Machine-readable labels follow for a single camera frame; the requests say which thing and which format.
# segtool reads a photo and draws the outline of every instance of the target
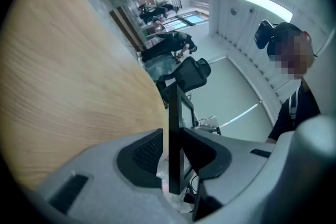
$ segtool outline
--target ceiling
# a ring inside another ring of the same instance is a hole
[[[333,27],[335,12],[331,0],[272,0],[293,12],[291,23],[306,30],[312,37],[313,50],[319,53]],[[271,23],[283,20],[257,5],[242,0],[209,0],[209,28],[212,35],[221,36],[251,61],[268,81],[274,93],[284,102],[298,87],[299,81],[289,80],[279,68],[268,61],[266,49],[258,50],[253,36],[263,19]],[[231,8],[237,10],[234,16]]]

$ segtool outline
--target computer desk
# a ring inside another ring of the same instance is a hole
[[[0,39],[0,147],[34,189],[83,150],[168,119],[150,76],[87,0],[15,0]]]

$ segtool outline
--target ceiling light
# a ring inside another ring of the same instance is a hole
[[[246,0],[253,4],[256,4],[260,7],[263,7],[270,12],[273,12],[275,15],[284,19],[286,22],[290,22],[293,17],[293,13],[287,10],[286,8],[280,6],[279,4],[271,1],[271,0]]]

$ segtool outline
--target wood grain surface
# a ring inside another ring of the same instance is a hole
[[[0,39],[0,143],[35,188],[81,151],[168,121],[155,84],[87,0],[15,0]]]

